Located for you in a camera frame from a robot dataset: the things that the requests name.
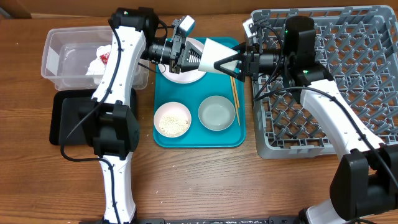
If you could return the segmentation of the grey-blue bowl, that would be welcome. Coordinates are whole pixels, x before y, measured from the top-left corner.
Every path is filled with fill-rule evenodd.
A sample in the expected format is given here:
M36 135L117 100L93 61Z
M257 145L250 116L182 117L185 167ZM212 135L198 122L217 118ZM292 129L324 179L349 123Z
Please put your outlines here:
M198 118L205 128L211 131L223 131L230 127L236 117L232 102L223 96L209 96L198 108Z

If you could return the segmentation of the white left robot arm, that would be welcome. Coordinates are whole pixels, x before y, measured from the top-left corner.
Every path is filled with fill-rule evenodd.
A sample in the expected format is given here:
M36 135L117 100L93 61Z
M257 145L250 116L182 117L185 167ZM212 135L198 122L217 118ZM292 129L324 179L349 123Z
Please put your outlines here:
M113 32L108 62L91 100L84 102L79 122L87 145L101 165L106 210L101 223L133 223L136 204L132 196L131 161L139 142L139 123L131 108L132 83L140 60L168 65L172 73L198 68L201 51L186 41L195 26L191 16L173 21L173 36L157 37L168 26L152 8L118 8L108 24Z

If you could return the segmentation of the large pink plate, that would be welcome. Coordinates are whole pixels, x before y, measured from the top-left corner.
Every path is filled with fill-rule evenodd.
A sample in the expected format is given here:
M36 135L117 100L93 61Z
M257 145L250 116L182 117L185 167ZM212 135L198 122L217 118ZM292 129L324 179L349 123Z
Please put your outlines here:
M205 72L201 72L198 70L192 70L180 73L171 73L169 72L169 66L163 64L158 65L157 68L166 79L170 80L171 82L179 84L193 83L204 77L206 74Z

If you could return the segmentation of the white napkin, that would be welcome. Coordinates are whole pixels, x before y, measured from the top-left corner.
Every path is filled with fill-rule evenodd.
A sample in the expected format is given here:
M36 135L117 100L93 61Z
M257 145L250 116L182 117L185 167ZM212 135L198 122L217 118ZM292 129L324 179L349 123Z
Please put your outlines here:
M104 65L100 61L99 56L106 52L110 53L110 51L111 51L111 45L105 45L105 46L98 47L96 50L96 58L90 63L90 66L88 67L86 75L93 78L94 83L96 85L100 84L100 82L102 80L102 76L104 75L104 71L106 68L106 65Z

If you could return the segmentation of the pale green cup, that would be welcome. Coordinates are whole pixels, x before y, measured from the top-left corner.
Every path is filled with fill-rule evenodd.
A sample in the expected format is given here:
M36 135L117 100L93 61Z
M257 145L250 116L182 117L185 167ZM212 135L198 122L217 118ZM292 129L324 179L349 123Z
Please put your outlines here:
M237 53L237 51L207 38L204 44L198 71L223 74L223 72L214 68L214 63Z

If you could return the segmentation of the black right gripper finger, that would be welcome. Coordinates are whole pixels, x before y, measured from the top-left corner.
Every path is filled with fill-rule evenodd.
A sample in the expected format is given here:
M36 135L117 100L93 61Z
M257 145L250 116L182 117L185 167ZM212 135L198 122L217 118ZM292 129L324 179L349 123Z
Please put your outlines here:
M246 43L242 42L242 43L240 43L238 45L235 45L231 49L237 51L238 53L245 53L246 52L246 47L247 47Z
M245 74L241 71L241 61L243 59L242 55L232 55L221 60L216 61L213 64L215 70L225 73L236 80L241 82L245 82ZM230 62L236 62L235 65L228 65L225 67L225 64Z

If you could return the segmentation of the small pink bowl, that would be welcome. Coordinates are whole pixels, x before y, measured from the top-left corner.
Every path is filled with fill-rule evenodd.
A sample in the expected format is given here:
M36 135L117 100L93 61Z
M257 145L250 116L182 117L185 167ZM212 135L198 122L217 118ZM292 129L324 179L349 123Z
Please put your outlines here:
M178 102L161 105L154 114L155 130L167 138L183 136L190 128L192 116L189 109Z

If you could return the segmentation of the wooden chopstick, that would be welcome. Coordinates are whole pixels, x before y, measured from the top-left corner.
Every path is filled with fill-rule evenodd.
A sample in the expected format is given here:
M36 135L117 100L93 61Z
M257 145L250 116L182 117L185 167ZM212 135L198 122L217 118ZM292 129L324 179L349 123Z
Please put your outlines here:
M240 126L240 118L239 118L239 98L237 95L237 88L236 88L236 82L233 77L230 77L231 80L231 87L233 91L233 98L234 98L234 105L235 105L235 111L236 111L236 117L238 120L238 125Z
M239 109L240 105L239 105L239 98L238 98L238 94L237 94L235 79L233 77L230 77L230 82L231 82L231 88L233 91L234 104L235 104L235 107L237 109Z

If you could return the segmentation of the red foil wrapper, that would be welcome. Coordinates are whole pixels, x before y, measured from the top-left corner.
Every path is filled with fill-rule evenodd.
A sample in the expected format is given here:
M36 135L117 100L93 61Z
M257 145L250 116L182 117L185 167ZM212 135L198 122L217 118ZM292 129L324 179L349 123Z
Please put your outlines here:
M99 56L100 61L101 61L104 65L107 65L108 59L109 59L109 55L110 55L110 53L109 53L109 52L106 52L106 53L104 53L104 54L102 54L102 55Z

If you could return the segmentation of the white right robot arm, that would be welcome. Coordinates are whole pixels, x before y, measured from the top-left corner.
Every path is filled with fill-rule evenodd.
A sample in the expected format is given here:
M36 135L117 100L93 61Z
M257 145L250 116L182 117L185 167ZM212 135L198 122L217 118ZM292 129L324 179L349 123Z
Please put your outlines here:
M271 70L281 75L290 92L320 125L339 158L329 199L304 208L296 223L362 223L368 215L397 208L397 146L386 144L369 130L342 97L329 70L315 58L314 20L290 17L279 50L262 42L242 43L218 58L215 70L238 80Z

